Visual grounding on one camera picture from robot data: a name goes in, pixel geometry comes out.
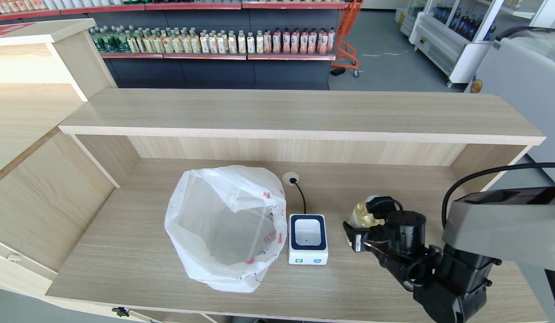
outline orange hand truck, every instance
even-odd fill
[[[343,40],[343,37],[349,34],[349,30],[351,30],[351,26],[353,26],[353,22],[355,21],[359,10],[361,10],[362,5],[363,0],[350,0],[345,3],[341,24],[339,24],[339,29],[337,31],[337,55],[335,59],[351,59],[351,65],[335,62],[331,64],[335,67],[354,68],[353,76],[356,78],[359,77],[359,59],[357,58],[357,49]]]

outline shelving unit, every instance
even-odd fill
[[[60,10],[33,10],[28,12],[5,13],[0,14],[0,21],[35,17],[54,17],[60,16],[60,14]]]
[[[335,61],[335,54],[247,54],[248,60],[278,60],[278,61]]]
[[[187,2],[181,4],[145,4],[144,10],[240,10],[240,2]]]
[[[345,2],[259,1],[124,4],[0,15],[0,24],[90,17],[98,26],[195,27],[198,31],[279,27],[322,28],[339,24]],[[334,53],[327,55],[203,55],[101,53],[120,87],[329,89]]]
[[[248,9],[343,9],[345,2],[293,2],[293,1],[247,1],[242,8]]]

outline white plastic bag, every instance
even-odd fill
[[[286,198],[265,168],[184,172],[165,229],[188,276],[225,292],[253,292],[286,241]]]

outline refrigerator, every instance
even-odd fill
[[[555,162],[555,29],[523,26],[499,34],[465,92],[498,94],[546,135],[529,156]],[[544,171],[555,182],[555,169]]]

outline wooden panel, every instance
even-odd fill
[[[106,64],[95,49],[88,31],[81,31],[70,37],[47,44],[53,57],[64,64],[78,96],[87,101],[103,88],[116,87]]]
[[[0,170],[81,105],[69,84],[0,84]]]
[[[57,271],[112,190],[58,133],[0,181],[0,242]]]
[[[128,179],[140,155],[124,135],[71,135],[117,188]]]
[[[228,164],[235,162],[140,160],[100,210],[48,295],[153,310],[308,321],[431,321],[372,255],[351,251],[341,223],[370,194],[388,195],[427,215],[426,243],[442,245],[441,200],[456,180],[449,167],[240,163],[266,167],[278,176],[297,172],[308,212],[326,217],[329,243],[326,266],[289,265],[285,249],[261,286],[243,294],[218,292],[189,279],[164,230],[165,211],[183,172]],[[285,186],[284,191],[288,212],[302,211],[296,188]],[[459,189],[452,198],[463,193]],[[487,305],[473,323],[546,320],[514,263],[493,268],[489,279],[493,286],[487,289]]]
[[[79,135],[538,145],[489,94],[105,89],[61,124]]]
[[[470,144],[458,155],[451,165],[452,171],[462,178],[487,168],[513,165],[523,157],[531,146],[477,145]],[[464,184],[467,192],[489,189],[505,172],[472,179]]]
[[[129,138],[142,158],[417,166],[449,166],[465,146],[295,139]]]
[[[0,83],[66,83],[72,77],[45,44],[0,47]]]
[[[34,272],[6,259],[0,259],[0,288],[26,296],[38,298],[42,301],[62,307],[64,309],[83,311],[86,313],[116,317],[111,307],[85,302],[69,301],[56,297],[45,296],[44,293],[52,284],[52,280],[44,278]],[[142,319],[129,317],[132,321],[143,322]]]
[[[163,323],[211,323],[210,320],[198,313],[177,313],[138,309],[134,309],[134,311]]]

